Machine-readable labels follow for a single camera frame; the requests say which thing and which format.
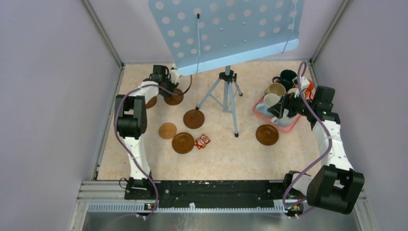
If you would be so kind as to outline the pink tray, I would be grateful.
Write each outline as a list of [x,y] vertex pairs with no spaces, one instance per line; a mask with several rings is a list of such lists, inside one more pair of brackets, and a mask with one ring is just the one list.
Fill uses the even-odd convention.
[[279,106],[278,103],[283,101],[283,97],[287,96],[278,96],[277,94],[270,93],[263,96],[253,107],[254,114],[263,120],[265,123],[274,126],[278,131],[288,133],[295,126],[297,121],[300,119],[300,115],[297,114],[293,117],[288,117],[288,110],[284,109],[282,118],[278,119],[271,112],[267,111],[267,106]]

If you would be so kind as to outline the dark brown ridged coaster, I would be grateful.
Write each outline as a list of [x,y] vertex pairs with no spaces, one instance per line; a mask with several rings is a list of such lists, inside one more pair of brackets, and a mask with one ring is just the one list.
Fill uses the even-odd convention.
[[182,90],[180,90],[179,88],[176,88],[174,90],[174,93],[177,94],[177,96],[171,95],[169,98],[164,98],[164,101],[166,104],[174,106],[174,105],[180,104],[183,101],[184,95],[182,95],[183,93]]

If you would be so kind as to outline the dark brown wooden coaster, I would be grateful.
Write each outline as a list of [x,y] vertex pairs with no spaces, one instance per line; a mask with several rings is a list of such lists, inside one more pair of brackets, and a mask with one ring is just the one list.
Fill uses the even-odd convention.
[[205,121],[204,114],[196,109],[187,111],[183,116],[183,122],[190,129],[200,128]]

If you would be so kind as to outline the light brown coaster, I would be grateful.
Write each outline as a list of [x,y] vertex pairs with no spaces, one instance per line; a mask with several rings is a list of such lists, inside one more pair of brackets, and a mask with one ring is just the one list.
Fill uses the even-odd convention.
[[172,139],[177,133],[177,127],[173,123],[163,123],[158,130],[158,135],[164,140]]

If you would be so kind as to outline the dark brown coaster front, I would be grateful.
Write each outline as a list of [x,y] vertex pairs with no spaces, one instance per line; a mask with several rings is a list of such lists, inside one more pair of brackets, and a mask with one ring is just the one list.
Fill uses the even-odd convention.
[[194,148],[194,138],[190,133],[181,132],[172,140],[172,148],[178,154],[187,154]]

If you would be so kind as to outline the red owl figure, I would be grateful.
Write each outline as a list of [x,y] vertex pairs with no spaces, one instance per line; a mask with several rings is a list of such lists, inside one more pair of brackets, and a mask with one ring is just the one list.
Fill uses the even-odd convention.
[[194,145],[200,150],[206,147],[207,144],[209,144],[211,140],[209,137],[205,134],[202,134],[200,137],[195,139]]

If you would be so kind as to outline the light blue mug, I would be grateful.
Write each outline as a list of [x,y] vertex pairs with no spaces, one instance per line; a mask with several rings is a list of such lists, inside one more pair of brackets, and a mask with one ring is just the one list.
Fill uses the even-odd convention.
[[259,103],[255,106],[255,109],[257,112],[261,113],[265,117],[273,117],[274,115],[268,111],[268,109],[272,106],[273,104]]

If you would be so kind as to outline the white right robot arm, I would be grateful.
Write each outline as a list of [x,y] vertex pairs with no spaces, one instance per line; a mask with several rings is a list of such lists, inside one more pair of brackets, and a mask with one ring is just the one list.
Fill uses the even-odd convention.
[[292,179],[283,183],[283,200],[295,198],[300,193],[303,198],[294,203],[284,203],[293,207],[307,201],[311,207],[326,209],[340,214],[350,214],[364,186],[365,178],[350,164],[341,139],[341,121],[332,111],[335,89],[318,86],[313,99],[308,100],[302,93],[286,94],[275,105],[267,108],[277,118],[301,115],[307,118],[318,143],[320,156],[303,171],[290,172]]

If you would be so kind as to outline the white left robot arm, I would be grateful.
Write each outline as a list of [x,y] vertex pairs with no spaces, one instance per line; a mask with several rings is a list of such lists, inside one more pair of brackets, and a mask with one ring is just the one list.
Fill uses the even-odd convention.
[[154,193],[153,184],[145,181],[152,179],[144,148],[144,133],[148,126],[146,103],[158,95],[165,99],[178,96],[175,89],[179,85],[179,77],[175,64],[171,68],[155,64],[153,72],[136,89],[115,98],[115,136],[129,157],[129,179],[142,180],[136,186],[136,193],[143,199],[152,197]]

